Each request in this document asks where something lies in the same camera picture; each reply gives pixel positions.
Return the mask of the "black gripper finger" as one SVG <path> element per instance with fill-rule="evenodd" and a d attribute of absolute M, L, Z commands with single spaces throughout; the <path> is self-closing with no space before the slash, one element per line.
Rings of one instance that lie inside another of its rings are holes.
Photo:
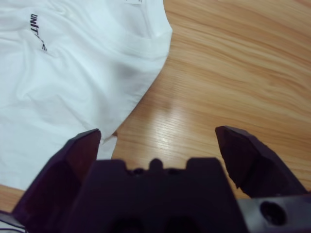
<path fill-rule="evenodd" d="M 229 177 L 251 198 L 303 195 L 304 186 L 279 156 L 249 132 L 215 129 Z"/>
<path fill-rule="evenodd" d="M 101 132 L 80 133 L 44 165 L 12 211 L 30 233 L 59 233 L 97 158 Z"/>

